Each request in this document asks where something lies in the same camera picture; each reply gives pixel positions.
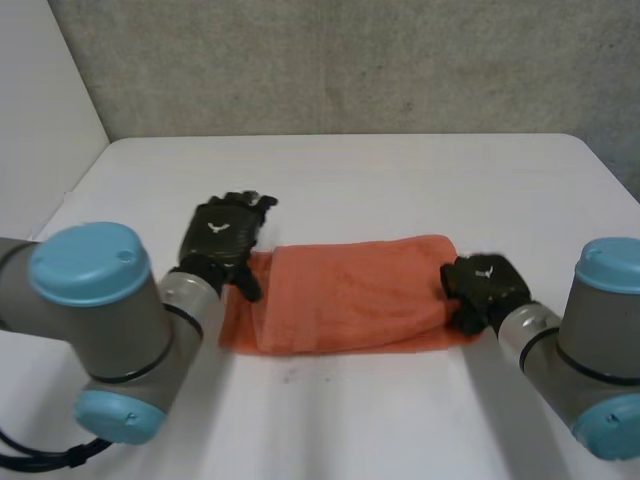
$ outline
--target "gray concrete wall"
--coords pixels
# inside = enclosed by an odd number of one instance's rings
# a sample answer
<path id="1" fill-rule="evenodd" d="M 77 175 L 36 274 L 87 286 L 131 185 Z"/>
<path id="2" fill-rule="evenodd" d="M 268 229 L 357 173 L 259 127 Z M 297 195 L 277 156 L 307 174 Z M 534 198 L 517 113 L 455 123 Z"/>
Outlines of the gray concrete wall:
<path id="1" fill-rule="evenodd" d="M 640 197 L 640 0 L 49 0 L 112 140 L 566 132 Z"/>

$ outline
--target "black cable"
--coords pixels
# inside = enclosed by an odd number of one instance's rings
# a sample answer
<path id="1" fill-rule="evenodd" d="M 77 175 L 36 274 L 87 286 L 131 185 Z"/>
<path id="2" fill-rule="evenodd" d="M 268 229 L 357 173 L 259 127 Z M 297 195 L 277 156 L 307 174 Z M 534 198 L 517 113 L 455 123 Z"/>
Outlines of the black cable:
<path id="1" fill-rule="evenodd" d="M 26 455 L 24 457 L 13 457 L 0 454 L 0 468 L 25 473 L 49 472 L 65 467 L 75 468 L 83 465 L 89 458 L 106 450 L 111 445 L 111 442 L 96 438 L 87 444 L 70 448 L 66 452 L 46 452 L 25 447 L 13 440 L 1 429 L 0 440 L 17 452 Z"/>

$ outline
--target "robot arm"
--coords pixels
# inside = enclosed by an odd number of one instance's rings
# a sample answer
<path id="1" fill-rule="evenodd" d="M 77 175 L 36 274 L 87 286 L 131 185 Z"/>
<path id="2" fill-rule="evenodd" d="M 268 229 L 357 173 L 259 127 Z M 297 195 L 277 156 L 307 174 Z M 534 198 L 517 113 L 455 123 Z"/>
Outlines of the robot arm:
<path id="1" fill-rule="evenodd" d="M 441 269 L 461 308 L 453 326 L 490 326 L 505 353 L 593 455 L 640 456 L 640 241 L 587 244 L 564 319 L 534 302 L 500 255 L 458 258 Z"/>
<path id="2" fill-rule="evenodd" d="M 0 239 L 0 328 L 69 342 L 90 377 L 77 421 L 109 442 L 145 443 L 171 408 L 222 286 L 260 298 L 247 260 L 276 203 L 244 192 L 200 205 L 179 265 L 157 286 L 124 225 L 74 227 L 42 244 Z"/>

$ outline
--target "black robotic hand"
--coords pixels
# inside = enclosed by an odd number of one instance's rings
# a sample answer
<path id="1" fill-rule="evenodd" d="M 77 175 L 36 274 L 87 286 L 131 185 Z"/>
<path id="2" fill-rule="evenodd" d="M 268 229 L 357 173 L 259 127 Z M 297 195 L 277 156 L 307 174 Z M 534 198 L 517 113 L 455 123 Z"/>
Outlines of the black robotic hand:
<path id="1" fill-rule="evenodd" d="M 502 255 L 458 257 L 440 268 L 440 278 L 447 297 L 460 301 L 451 324 L 467 335 L 489 325 L 498 333 L 507 315 L 532 303 L 529 287 Z"/>
<path id="2" fill-rule="evenodd" d="M 182 241 L 177 270 L 205 279 L 218 293 L 230 283 L 248 300 L 260 300 L 262 290 L 247 261 L 267 211 L 277 203 L 273 197 L 246 191 L 199 205 Z"/>

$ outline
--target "orange towel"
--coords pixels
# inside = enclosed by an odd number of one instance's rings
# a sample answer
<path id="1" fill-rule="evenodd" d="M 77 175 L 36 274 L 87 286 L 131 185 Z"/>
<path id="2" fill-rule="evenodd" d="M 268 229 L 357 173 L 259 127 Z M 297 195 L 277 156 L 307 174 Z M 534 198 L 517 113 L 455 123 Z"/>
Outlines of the orange towel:
<path id="1" fill-rule="evenodd" d="M 251 304 L 232 287 L 219 344 L 239 353 L 417 352 L 471 339 L 445 326 L 440 266 L 453 263 L 448 238 L 311 245 L 254 254 L 264 290 Z"/>

